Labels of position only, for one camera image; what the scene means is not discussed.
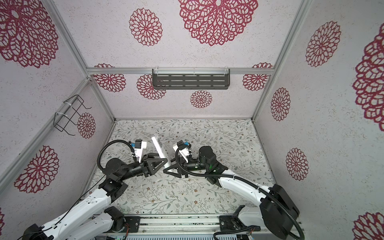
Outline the white remote control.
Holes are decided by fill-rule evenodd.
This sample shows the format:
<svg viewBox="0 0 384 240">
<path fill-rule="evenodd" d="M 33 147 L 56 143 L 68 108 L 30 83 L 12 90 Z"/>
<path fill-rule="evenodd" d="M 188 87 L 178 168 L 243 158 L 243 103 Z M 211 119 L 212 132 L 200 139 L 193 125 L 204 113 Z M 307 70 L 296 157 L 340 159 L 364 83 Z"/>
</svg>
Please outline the white remote control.
<svg viewBox="0 0 384 240">
<path fill-rule="evenodd" d="M 172 165 L 171 163 L 171 160 L 167 154 L 167 151 L 165 150 L 163 144 L 160 142 L 159 140 L 159 137 L 158 136 L 152 136 L 151 137 L 151 140 L 153 141 L 153 144 L 159 154 L 159 157 L 162 158 L 162 159 L 167 159 L 167 162 L 165 163 L 164 165 L 164 168 L 168 168 Z"/>
</svg>

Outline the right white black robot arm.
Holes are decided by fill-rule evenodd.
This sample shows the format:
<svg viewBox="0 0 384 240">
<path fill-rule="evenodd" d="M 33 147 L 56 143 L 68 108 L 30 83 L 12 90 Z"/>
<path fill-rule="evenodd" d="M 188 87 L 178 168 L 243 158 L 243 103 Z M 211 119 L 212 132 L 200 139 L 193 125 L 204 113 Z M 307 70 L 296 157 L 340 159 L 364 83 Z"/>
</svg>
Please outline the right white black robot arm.
<svg viewBox="0 0 384 240">
<path fill-rule="evenodd" d="M 245 231 L 265 227 L 281 240 L 287 237 L 305 239 L 298 222 L 300 211 L 282 186 L 268 187 L 245 179 L 221 164 L 210 146 L 201 147 L 196 159 L 187 142 L 175 144 L 173 148 L 175 163 L 164 169 L 165 174 L 177 178 L 205 178 L 210 184 L 232 191 L 254 204 L 253 208 L 239 207 L 233 215 L 233 221 L 242 224 Z"/>
</svg>

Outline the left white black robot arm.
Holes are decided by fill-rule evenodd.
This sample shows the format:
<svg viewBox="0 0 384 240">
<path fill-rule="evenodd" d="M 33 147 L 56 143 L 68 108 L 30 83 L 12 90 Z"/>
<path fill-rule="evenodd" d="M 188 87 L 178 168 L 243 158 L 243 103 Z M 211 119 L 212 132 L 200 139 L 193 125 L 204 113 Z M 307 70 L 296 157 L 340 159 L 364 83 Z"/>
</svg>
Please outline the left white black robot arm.
<svg viewBox="0 0 384 240">
<path fill-rule="evenodd" d="M 61 216 L 38 226 L 28 227 L 22 240 L 90 240 L 99 234 L 125 228 L 124 214 L 112 203 L 127 189 L 125 180 L 154 175 L 168 162 L 157 154 L 146 160 L 127 164 L 118 158 L 110 159 L 103 168 L 106 179 L 90 195 L 73 205 Z"/>
</svg>

